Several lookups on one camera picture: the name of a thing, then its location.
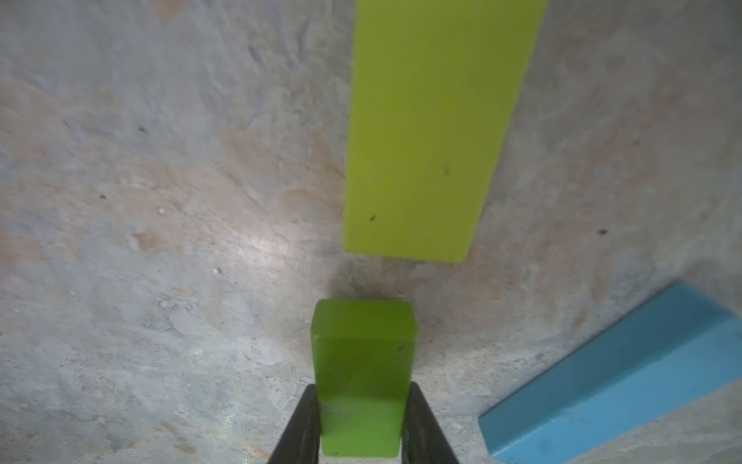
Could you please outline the lime green block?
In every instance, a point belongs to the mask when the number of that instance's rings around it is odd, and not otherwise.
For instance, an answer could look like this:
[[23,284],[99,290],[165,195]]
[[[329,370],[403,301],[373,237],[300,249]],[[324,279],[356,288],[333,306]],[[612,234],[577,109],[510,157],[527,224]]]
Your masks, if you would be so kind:
[[345,251],[467,257],[547,8],[357,2]]

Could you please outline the light blue block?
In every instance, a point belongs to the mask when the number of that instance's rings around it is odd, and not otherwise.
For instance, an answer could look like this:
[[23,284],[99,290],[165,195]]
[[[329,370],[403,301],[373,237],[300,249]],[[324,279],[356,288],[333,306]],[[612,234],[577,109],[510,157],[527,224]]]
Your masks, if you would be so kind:
[[504,463],[566,463],[741,377],[741,318],[675,282],[483,414]]

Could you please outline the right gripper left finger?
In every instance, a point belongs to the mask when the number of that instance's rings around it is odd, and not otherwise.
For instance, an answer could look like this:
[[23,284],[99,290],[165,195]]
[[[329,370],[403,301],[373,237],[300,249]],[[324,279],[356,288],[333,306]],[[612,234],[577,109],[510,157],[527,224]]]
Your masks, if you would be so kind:
[[320,410],[316,386],[305,388],[268,464],[317,464],[320,450]]

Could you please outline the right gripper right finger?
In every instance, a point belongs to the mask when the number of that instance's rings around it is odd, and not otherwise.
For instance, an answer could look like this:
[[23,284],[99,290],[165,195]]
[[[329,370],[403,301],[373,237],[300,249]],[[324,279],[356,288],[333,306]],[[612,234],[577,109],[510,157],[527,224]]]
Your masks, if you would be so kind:
[[416,382],[411,382],[403,421],[401,463],[459,463]]

